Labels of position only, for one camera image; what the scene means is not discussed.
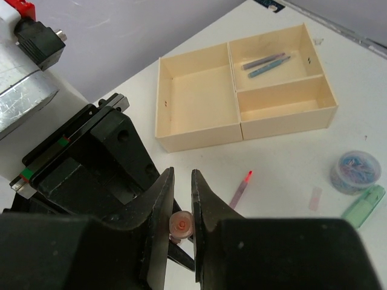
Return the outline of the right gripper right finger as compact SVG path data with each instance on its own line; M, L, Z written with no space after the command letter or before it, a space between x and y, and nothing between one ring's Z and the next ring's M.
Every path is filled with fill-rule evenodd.
M337 218L245 218L191 174L201 289L380 289L357 231Z

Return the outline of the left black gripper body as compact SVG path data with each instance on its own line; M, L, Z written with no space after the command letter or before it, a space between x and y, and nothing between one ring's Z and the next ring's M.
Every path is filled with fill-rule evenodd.
M86 105L24 156L10 210L106 216L146 192L159 172L128 106L117 93Z

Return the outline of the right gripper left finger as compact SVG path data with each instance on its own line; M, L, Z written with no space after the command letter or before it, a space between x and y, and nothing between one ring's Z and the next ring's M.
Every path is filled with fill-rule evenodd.
M85 215L1 215L2 289L163 289L174 169L108 224Z

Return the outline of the orange highlighter pen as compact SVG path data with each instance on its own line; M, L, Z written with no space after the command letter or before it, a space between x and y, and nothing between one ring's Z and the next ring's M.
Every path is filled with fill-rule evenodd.
M169 219L170 240L178 244L182 240L188 239L194 233L194 219L188 211L178 211Z

